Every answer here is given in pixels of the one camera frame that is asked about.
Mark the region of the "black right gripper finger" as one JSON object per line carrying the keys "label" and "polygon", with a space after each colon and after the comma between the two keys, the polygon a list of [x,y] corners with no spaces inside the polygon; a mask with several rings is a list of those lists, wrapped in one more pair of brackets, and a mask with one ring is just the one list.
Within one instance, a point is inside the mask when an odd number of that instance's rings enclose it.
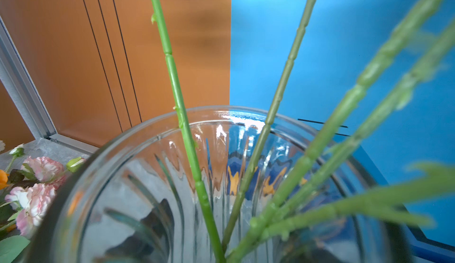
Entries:
{"label": "black right gripper finger", "polygon": [[169,202],[163,199],[141,220],[136,220],[118,210],[104,209],[104,213],[117,223],[134,230],[118,245],[105,251],[112,262],[167,263],[171,256],[174,218]]}

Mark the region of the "clear glass vase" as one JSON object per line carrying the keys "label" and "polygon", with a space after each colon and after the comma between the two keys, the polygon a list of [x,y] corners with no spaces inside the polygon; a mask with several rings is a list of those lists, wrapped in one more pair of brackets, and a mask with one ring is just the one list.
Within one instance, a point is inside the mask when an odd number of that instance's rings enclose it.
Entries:
{"label": "clear glass vase", "polygon": [[[222,235],[266,112],[238,106],[190,109],[191,131],[209,201]],[[109,218],[145,218],[163,199],[174,218],[168,263],[216,261],[175,113],[129,129],[93,154],[64,184],[25,256],[27,263],[112,262],[105,251],[134,230]],[[403,229],[365,216],[335,219],[274,237],[246,263],[411,263]]]}

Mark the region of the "pink carnation flower stem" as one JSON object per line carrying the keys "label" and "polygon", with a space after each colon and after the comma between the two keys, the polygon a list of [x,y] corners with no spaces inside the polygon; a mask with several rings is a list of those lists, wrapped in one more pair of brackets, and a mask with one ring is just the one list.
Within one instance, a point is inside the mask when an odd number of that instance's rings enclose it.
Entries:
{"label": "pink carnation flower stem", "polygon": [[357,214],[408,226],[432,224],[430,218],[401,211],[398,206],[454,191],[454,167],[435,162],[416,164],[416,168],[425,173],[423,178],[395,186],[373,188],[363,194],[301,214],[296,214],[296,210],[316,193],[364,139],[393,112],[403,109],[411,101],[418,85],[432,79],[441,60],[455,45],[454,24],[450,24],[436,37],[428,51],[349,138],[333,147],[329,146],[340,125],[366,96],[368,89],[393,63],[417,30],[438,10],[442,1],[419,0],[395,27],[390,38],[367,64],[353,88],[340,101],[273,198],[257,217],[251,219],[248,232],[229,254],[228,262],[240,262],[272,237],[279,236],[282,240],[287,240],[293,231]]}

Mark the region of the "pink peony flower stem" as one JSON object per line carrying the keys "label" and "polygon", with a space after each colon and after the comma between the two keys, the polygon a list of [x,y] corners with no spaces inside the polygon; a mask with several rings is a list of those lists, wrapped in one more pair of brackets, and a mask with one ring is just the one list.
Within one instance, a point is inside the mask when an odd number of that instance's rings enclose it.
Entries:
{"label": "pink peony flower stem", "polygon": [[29,156],[19,168],[13,168],[26,155],[24,144],[8,154],[11,160],[1,168],[2,263],[14,262],[27,248],[60,187],[86,161],[79,156],[62,164],[47,156]]}

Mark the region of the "cream white rose stem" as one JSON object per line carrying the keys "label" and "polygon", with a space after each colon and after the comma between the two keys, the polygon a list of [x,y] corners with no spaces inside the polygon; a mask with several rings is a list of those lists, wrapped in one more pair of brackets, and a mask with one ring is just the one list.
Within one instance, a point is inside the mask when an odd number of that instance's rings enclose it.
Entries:
{"label": "cream white rose stem", "polygon": [[162,50],[165,55],[165,62],[168,70],[168,75],[171,83],[171,88],[174,96],[175,111],[178,117],[178,125],[181,130],[182,139],[186,149],[188,163],[190,165],[191,174],[193,176],[194,185],[201,211],[207,227],[210,243],[213,249],[214,257],[217,263],[225,263],[225,253],[222,249],[218,229],[212,212],[212,207],[209,201],[209,194],[202,179],[199,159],[196,153],[195,142],[193,134],[188,121],[187,111],[184,104],[184,98],[181,91],[180,81],[177,72],[177,66],[173,56],[173,48],[168,34],[167,25],[164,18],[164,13],[160,0],[151,0],[153,7],[153,14],[151,21],[156,23],[162,44]]}

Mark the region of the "white rose bud stem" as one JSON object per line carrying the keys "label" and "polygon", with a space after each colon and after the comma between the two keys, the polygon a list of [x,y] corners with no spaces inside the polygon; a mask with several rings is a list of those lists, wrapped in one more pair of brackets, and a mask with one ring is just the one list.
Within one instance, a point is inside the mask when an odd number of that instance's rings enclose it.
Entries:
{"label": "white rose bud stem", "polygon": [[293,44],[291,46],[289,55],[286,59],[284,70],[282,72],[276,92],[272,99],[271,106],[268,110],[267,117],[265,118],[264,126],[261,128],[261,132],[260,132],[258,141],[254,147],[254,150],[253,150],[252,156],[250,158],[250,161],[248,163],[248,166],[245,168],[244,173],[239,176],[239,186],[238,186],[238,191],[237,191],[237,197],[234,201],[232,213],[230,215],[230,218],[227,223],[227,227],[225,229],[225,233],[224,233],[223,239],[222,239],[223,251],[227,251],[228,245],[230,243],[235,224],[240,215],[242,203],[245,199],[246,192],[248,191],[248,188],[249,188],[252,178],[254,176],[255,168],[258,165],[260,155],[262,153],[265,142],[270,133],[271,125],[274,123],[274,119],[278,112],[278,108],[283,99],[284,91],[286,89],[287,82],[289,80],[291,71],[293,69],[295,59],[297,58],[303,37],[306,33],[306,27],[309,24],[310,17],[311,17],[312,11],[314,9],[315,3],[316,3],[316,0],[306,0],[306,4],[305,4],[305,8],[304,8],[301,20],[300,20],[300,24],[296,31],[296,36],[295,36]]}

